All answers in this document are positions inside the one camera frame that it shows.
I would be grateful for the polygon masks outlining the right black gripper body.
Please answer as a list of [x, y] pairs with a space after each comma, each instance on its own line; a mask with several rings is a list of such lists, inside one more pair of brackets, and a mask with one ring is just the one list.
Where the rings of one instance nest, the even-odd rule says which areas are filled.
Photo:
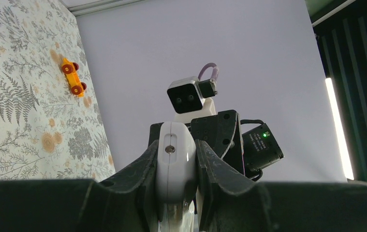
[[159, 142], [158, 176], [244, 174], [243, 140], [237, 111], [167, 121], [150, 127], [149, 142]]

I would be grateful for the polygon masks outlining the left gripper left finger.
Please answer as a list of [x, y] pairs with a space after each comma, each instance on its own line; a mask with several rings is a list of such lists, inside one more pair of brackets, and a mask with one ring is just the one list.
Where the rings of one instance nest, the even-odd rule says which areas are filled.
[[158, 144], [101, 182], [0, 181], [0, 232], [156, 232]]

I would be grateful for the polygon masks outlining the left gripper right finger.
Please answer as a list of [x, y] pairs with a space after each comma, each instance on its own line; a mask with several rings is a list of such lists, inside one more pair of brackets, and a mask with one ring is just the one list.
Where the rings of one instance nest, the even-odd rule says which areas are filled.
[[196, 141], [199, 229], [367, 232], [367, 183], [253, 182]]

